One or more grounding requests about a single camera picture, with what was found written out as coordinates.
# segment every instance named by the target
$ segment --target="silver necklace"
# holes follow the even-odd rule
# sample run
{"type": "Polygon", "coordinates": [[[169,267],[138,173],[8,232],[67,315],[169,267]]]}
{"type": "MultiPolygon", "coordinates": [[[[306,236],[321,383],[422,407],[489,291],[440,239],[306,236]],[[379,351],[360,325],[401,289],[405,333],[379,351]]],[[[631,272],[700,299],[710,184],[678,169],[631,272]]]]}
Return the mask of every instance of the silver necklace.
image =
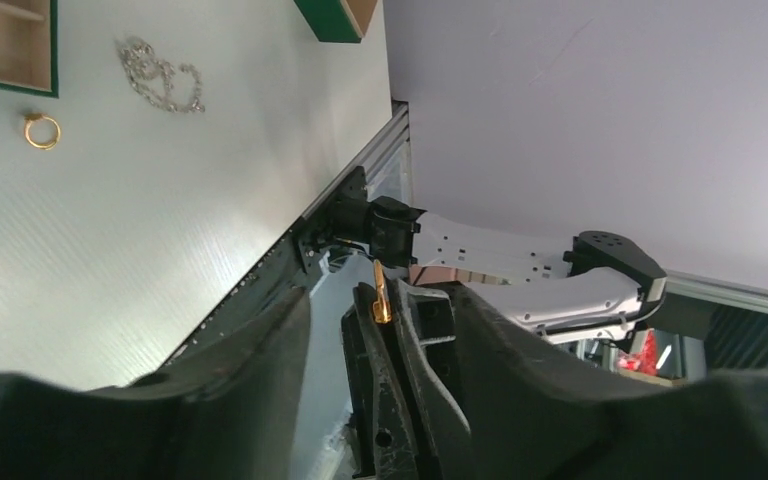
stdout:
{"type": "Polygon", "coordinates": [[[178,71],[190,74],[194,83],[187,103],[177,103],[172,99],[172,90],[175,89],[172,80],[176,72],[171,63],[155,57],[151,45],[138,37],[129,38],[118,49],[119,59],[131,87],[153,107],[173,113],[204,112],[201,103],[201,74],[192,64],[182,63],[178,66],[178,71]],[[157,77],[163,82],[163,94],[143,83],[157,77]]]}

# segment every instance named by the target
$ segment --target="fluorescent light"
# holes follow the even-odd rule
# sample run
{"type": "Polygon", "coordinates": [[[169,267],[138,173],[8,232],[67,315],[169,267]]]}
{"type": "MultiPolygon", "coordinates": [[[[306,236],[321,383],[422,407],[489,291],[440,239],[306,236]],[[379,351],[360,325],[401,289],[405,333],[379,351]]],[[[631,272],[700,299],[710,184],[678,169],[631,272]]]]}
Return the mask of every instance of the fluorescent light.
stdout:
{"type": "Polygon", "coordinates": [[[661,354],[661,358],[658,359],[658,364],[655,365],[655,368],[660,370],[661,367],[664,366],[664,363],[666,363],[667,358],[669,358],[670,353],[672,353],[672,351],[673,351],[673,346],[667,345],[667,348],[664,349],[664,353],[661,354]]]}

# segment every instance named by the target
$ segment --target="gray wall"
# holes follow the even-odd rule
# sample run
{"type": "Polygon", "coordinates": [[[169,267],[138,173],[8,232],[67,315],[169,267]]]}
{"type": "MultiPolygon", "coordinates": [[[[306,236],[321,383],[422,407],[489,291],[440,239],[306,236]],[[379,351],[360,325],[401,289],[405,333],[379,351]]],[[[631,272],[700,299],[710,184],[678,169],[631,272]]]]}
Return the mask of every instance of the gray wall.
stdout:
{"type": "Polygon", "coordinates": [[[384,6],[420,206],[768,288],[768,2],[384,6]]]}

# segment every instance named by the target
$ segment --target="white table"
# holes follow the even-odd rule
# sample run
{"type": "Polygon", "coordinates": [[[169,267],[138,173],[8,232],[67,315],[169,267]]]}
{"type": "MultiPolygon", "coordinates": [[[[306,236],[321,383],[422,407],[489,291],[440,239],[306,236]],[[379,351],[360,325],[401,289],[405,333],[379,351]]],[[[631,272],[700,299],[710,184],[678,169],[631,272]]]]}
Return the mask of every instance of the white table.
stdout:
{"type": "Polygon", "coordinates": [[[0,371],[89,389],[155,369],[385,124],[390,92],[380,5],[361,45],[318,43],[292,0],[59,19],[60,99],[0,91],[0,371]],[[128,35],[195,64],[205,114],[131,90],[128,35]],[[60,122],[54,150],[25,143],[28,109],[60,122]]]}

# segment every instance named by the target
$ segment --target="gold ring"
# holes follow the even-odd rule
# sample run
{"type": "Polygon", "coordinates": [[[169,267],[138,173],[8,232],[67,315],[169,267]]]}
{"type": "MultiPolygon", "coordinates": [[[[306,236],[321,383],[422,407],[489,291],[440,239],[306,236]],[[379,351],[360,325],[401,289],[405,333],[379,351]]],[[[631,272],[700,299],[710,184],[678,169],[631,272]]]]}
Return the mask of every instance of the gold ring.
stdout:
{"type": "Polygon", "coordinates": [[[60,141],[60,124],[57,123],[57,120],[43,113],[29,113],[25,115],[25,140],[40,150],[51,150],[60,141]],[[31,127],[40,120],[51,122],[56,129],[54,137],[45,143],[37,143],[31,138],[31,127]]]}

